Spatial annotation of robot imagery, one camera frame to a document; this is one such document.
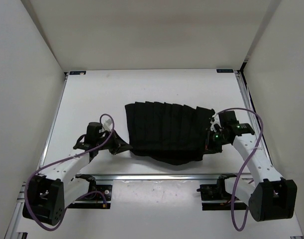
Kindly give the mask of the black skirt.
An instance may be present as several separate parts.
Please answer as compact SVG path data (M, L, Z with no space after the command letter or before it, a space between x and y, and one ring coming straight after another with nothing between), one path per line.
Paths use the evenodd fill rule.
M125 105L129 144L136 156L171 165L201 161L214 109L160 102Z

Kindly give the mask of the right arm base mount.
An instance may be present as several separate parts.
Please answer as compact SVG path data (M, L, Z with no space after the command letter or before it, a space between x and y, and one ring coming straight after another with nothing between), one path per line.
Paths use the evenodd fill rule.
M235 174L222 174L215 184L201 184L197 192L201 194L203 211L230 211L231 193L226 192L224 182L235 178Z

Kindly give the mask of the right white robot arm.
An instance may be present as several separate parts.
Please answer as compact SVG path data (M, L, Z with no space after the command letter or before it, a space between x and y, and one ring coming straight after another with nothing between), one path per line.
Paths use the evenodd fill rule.
M298 190L294 180L286 180L258 149L259 138L250 124L239 123L235 117L220 117L219 121L209 133L209 148L220 150L223 145L232 145L243 158L253 183L240 175L220 175L215 185L203 186L206 198L238 199L257 222L292 218Z

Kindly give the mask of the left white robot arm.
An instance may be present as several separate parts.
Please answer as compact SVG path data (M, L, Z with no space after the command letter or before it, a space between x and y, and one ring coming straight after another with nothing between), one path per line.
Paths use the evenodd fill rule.
M24 218L53 231L60 226L66 209L76 201L97 199L103 202L103 208L107 207L106 196L104 191L97 189L95 177L80 171L101 150L116 155L132 148L117 134L114 126L111 117L106 121L90 122L67 158L32 173L24 189Z

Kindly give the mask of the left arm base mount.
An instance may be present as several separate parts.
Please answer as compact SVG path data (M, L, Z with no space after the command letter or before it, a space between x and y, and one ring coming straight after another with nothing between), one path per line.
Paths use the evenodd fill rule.
M110 209L112 185L100 184L94 176L77 174L65 191L68 199L66 208L71 209Z

